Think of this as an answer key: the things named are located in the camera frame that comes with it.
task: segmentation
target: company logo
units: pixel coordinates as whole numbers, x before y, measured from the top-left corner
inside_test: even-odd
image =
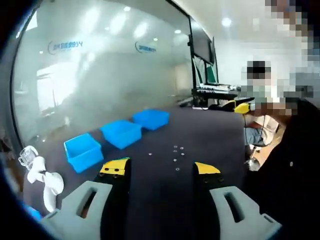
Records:
[[[144,53],[155,53],[157,51],[154,47],[141,45],[138,42],[135,43],[135,49],[141,54],[144,54]]]
[[[53,41],[48,44],[48,53],[51,55],[56,55],[58,52],[68,51],[74,48],[81,48],[83,46],[82,41],[69,41],[54,44]]]

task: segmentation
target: blue box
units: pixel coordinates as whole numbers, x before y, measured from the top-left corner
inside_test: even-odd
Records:
[[[64,149],[68,163],[77,173],[104,159],[101,145],[89,133],[64,142]]]
[[[165,111],[148,109],[132,116],[133,122],[149,130],[156,130],[169,122],[169,113]]]
[[[100,130],[105,140],[118,149],[124,149],[141,139],[141,126],[127,120],[108,123],[101,127]]]
[[[42,216],[40,212],[35,210],[33,207],[22,204],[26,212],[31,215],[35,220],[40,221],[42,219]]]

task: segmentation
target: table surface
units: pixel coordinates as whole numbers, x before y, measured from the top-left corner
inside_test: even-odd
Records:
[[[221,171],[226,184],[241,187],[245,174],[244,123],[242,116],[233,112],[187,107],[166,110],[170,113],[168,125],[144,131],[141,140],[123,150],[105,141],[98,129],[90,132],[101,144],[105,160],[79,174],[67,163],[64,143],[51,144],[50,151],[44,155],[46,169],[61,174],[64,180],[57,208],[61,208],[62,199],[82,183],[92,181],[105,162],[130,157],[127,239],[133,238],[131,236],[153,240],[189,239],[193,234],[193,164],[213,165]],[[43,190],[42,182],[31,184],[27,176],[24,177],[23,200],[46,215]]]

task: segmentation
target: cable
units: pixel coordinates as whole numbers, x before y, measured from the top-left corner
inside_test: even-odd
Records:
[[[246,116],[244,114],[242,114],[243,116],[243,119],[244,119],[244,135],[245,135],[245,145],[247,145],[248,143],[248,139],[247,139],[247,130],[246,130],[246,126],[247,126],[247,123],[246,123]]]

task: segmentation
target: glass wall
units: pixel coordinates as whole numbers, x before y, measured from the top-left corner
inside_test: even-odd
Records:
[[[44,0],[23,33],[13,103],[25,145],[65,141],[189,97],[189,20],[165,0]]]

